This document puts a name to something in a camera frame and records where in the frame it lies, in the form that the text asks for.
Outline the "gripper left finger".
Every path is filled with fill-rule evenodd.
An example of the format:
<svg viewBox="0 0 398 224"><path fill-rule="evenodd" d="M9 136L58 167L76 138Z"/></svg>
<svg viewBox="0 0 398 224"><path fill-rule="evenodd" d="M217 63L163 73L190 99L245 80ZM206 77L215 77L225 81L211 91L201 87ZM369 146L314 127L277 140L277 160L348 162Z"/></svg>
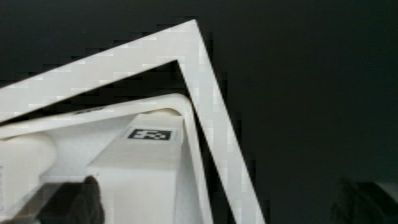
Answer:
<svg viewBox="0 0 398 224"><path fill-rule="evenodd" d="M105 224L101 190L96 178L48 183L18 214L0 224Z"/></svg>

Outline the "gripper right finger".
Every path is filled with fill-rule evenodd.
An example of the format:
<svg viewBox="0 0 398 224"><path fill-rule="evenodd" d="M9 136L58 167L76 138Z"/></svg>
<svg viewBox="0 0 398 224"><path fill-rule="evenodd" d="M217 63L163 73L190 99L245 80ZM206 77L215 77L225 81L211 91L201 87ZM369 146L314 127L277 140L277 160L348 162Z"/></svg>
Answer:
<svg viewBox="0 0 398 224"><path fill-rule="evenodd" d="M339 181L332 224L398 224L398 183Z"/></svg>

